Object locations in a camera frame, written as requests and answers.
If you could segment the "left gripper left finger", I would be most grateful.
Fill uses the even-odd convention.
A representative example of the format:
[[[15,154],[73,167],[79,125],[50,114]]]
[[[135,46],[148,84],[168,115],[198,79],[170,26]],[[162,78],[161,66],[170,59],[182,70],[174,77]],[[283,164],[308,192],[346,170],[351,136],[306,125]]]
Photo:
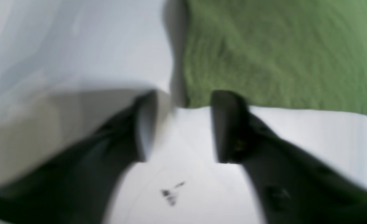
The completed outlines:
[[[158,94],[150,90],[96,131],[0,187],[0,220],[11,224],[102,224],[115,186],[154,140]]]

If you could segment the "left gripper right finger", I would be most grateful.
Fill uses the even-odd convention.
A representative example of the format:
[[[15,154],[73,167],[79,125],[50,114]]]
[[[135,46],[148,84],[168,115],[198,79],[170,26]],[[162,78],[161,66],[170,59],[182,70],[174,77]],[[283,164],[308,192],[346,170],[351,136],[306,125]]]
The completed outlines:
[[[241,165],[268,224],[367,224],[367,190],[280,138],[232,91],[216,90],[212,129],[219,163]]]

